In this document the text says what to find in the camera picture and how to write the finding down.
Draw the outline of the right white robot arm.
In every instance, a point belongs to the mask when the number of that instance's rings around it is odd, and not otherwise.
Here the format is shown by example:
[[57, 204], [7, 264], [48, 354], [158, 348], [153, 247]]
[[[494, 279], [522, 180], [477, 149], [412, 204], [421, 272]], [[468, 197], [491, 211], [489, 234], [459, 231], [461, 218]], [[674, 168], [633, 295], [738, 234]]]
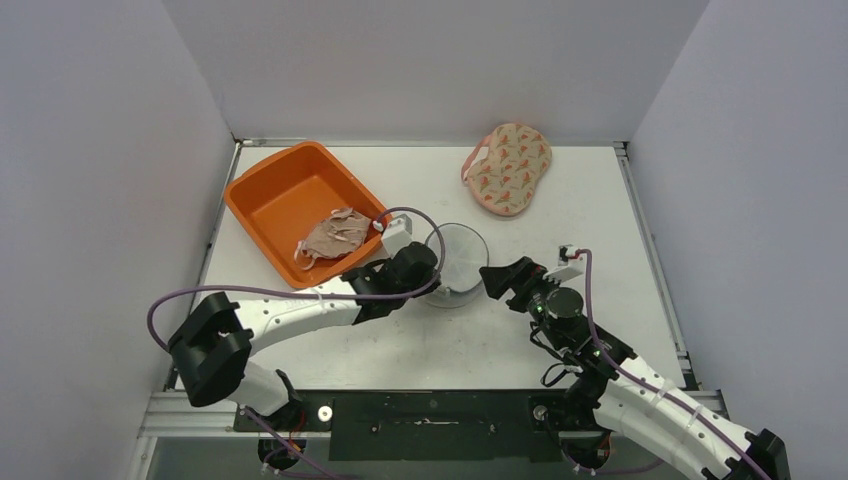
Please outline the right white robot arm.
[[788, 479], [784, 441], [705, 407], [594, 318], [593, 255], [578, 249], [554, 270], [523, 257], [479, 270], [487, 295], [532, 318], [533, 334], [578, 368], [565, 414], [577, 428], [618, 433], [689, 479]]

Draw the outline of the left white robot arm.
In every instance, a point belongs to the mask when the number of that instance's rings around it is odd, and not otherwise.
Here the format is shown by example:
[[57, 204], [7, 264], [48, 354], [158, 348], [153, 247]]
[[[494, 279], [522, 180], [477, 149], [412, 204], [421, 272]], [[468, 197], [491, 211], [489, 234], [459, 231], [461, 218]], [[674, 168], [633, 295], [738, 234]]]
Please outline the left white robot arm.
[[167, 351], [192, 406], [230, 400], [254, 410], [273, 430], [286, 430], [297, 420], [301, 399], [284, 372], [259, 366], [252, 355], [307, 333], [386, 317], [432, 292], [437, 266], [437, 255], [414, 241], [387, 259], [280, 300], [232, 301], [213, 293], [171, 336]]

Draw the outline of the orange plastic tub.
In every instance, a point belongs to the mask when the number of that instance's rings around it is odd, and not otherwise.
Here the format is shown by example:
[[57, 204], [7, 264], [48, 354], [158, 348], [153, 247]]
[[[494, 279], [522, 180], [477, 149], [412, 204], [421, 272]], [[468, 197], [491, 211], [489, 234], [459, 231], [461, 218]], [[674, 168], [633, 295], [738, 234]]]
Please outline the orange plastic tub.
[[309, 269], [295, 258], [298, 242], [334, 210], [350, 207], [369, 219], [386, 207], [323, 145], [306, 141], [279, 151], [225, 189], [230, 212], [282, 279], [295, 289], [316, 286], [368, 259], [381, 248], [370, 229], [364, 243], [336, 260], [319, 259]]

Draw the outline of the white mesh laundry bag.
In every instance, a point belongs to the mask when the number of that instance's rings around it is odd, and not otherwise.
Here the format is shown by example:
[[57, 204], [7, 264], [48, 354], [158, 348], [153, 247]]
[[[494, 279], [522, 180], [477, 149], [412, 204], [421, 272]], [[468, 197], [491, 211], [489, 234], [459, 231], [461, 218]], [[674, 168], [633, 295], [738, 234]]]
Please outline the white mesh laundry bag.
[[438, 230], [445, 242], [445, 259], [442, 259], [437, 234], [431, 233], [426, 245], [443, 264], [440, 285], [423, 299], [438, 308], [463, 307], [483, 290], [479, 269], [489, 266], [488, 245], [476, 230], [465, 224], [444, 223], [438, 226]]

